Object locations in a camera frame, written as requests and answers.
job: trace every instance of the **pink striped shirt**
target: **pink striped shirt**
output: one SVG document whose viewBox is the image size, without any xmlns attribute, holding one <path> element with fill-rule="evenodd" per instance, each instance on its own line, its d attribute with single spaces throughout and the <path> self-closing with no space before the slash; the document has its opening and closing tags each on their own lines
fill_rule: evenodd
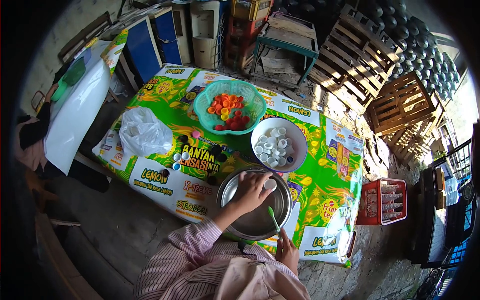
<svg viewBox="0 0 480 300">
<path fill-rule="evenodd" d="M 134 289 L 137 299 L 210 299 L 222 280 L 230 259 L 245 257 L 276 266 L 297 276 L 264 248 L 236 242 L 215 241 L 222 234 L 211 219 L 189 224 L 168 235 L 168 242 L 152 256 L 140 273 Z"/>
</svg>

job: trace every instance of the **green tablecloth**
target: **green tablecloth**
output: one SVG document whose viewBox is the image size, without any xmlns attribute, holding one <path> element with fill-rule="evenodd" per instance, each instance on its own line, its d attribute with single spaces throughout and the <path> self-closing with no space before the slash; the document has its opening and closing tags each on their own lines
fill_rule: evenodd
<svg viewBox="0 0 480 300">
<path fill-rule="evenodd" d="M 220 183 L 234 170 L 257 165 L 250 146 L 250 135 L 215 135 L 205 131 L 192 109 L 192 101 L 209 83 L 235 80 L 195 68 L 166 64 L 138 91 L 126 109 L 150 108 L 173 131 L 173 147 L 166 154 L 124 157 L 118 130 L 121 117 L 92 151 L 102 163 L 132 188 L 159 206 L 190 222 L 199 222 L 217 210 L 217 186 L 206 183 L 214 174 Z M 285 225 L 288 236 L 300 250 L 300 258 L 350 266 L 347 251 L 359 207 L 363 140 L 352 131 L 310 108 L 282 95 L 257 87 L 267 103 L 263 118 L 281 117 L 295 123 L 308 142 L 303 165 L 281 174 L 294 201 L 292 215 Z M 200 138 L 191 137 L 193 131 Z M 189 137 L 183 145 L 178 137 Z M 213 145 L 222 146 L 227 160 L 218 163 L 208 153 Z M 181 161 L 173 171 L 173 154 L 189 151 L 191 159 Z M 161 176 L 168 168 L 170 175 Z M 258 241 L 270 252 L 276 250 L 277 236 Z"/>
</svg>

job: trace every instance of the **person's right hand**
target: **person's right hand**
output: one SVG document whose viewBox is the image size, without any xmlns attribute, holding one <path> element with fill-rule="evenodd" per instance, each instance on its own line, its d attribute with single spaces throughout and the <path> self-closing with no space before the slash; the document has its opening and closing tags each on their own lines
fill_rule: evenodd
<svg viewBox="0 0 480 300">
<path fill-rule="evenodd" d="M 280 229 L 280 236 L 283 241 L 276 241 L 275 259 L 286 265 L 296 276 L 298 276 L 297 267 L 299 265 L 300 253 L 293 242 L 288 238 L 285 229 Z"/>
</svg>

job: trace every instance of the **white bowl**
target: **white bowl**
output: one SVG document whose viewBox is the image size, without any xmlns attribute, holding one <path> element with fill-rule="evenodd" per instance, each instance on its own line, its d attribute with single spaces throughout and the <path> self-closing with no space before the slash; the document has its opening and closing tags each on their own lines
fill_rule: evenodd
<svg viewBox="0 0 480 300">
<path fill-rule="evenodd" d="M 300 168 L 300 166 L 305 161 L 305 158 L 307 157 L 308 146 L 307 146 L 307 140 L 305 139 L 305 135 L 303 135 L 303 132 L 300 130 L 300 128 L 298 128 L 297 125 L 290 122 L 289 120 L 286 120 L 284 118 L 279 118 L 279 117 L 273 117 L 273 118 L 267 118 L 260 121 L 258 125 L 255 127 L 255 129 L 252 131 L 252 136 L 250 139 L 252 144 L 252 150 L 257 145 L 258 139 L 260 138 L 261 135 L 270 136 L 271 130 L 273 128 L 279 128 L 279 127 L 284 127 L 287 130 L 287 134 L 285 136 L 292 139 L 292 147 L 295 150 L 295 152 L 291 155 L 285 155 L 284 158 L 287 158 L 287 156 L 292 156 L 293 163 L 286 164 L 283 167 L 276 166 L 275 168 L 270 167 L 270 165 L 267 164 L 266 162 L 265 163 L 261 162 L 261 164 L 263 164 L 265 167 L 269 168 L 270 170 L 273 170 L 276 172 L 286 173 L 286 172 L 295 171 L 296 169 Z"/>
</svg>

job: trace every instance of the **metal bowl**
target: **metal bowl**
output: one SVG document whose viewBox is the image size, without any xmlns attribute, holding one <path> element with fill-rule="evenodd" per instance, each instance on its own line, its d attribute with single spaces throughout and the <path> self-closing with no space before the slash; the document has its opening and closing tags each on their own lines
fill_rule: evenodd
<svg viewBox="0 0 480 300">
<path fill-rule="evenodd" d="M 239 175 L 242 171 L 267 173 L 270 170 L 263 167 L 245 167 L 231 173 L 222 182 L 216 201 L 218 206 L 224 207 L 235 195 L 237 191 Z M 292 211 L 292 195 L 288 185 L 277 173 L 273 173 L 272 178 L 276 180 L 276 190 L 273 191 L 265 201 L 253 211 L 244 214 L 232 223 L 227 229 L 245 240 L 265 240 L 276 234 L 275 224 L 272 217 L 268 214 L 268 207 L 271 206 L 274 211 L 275 219 L 280 227 L 283 227 Z"/>
</svg>

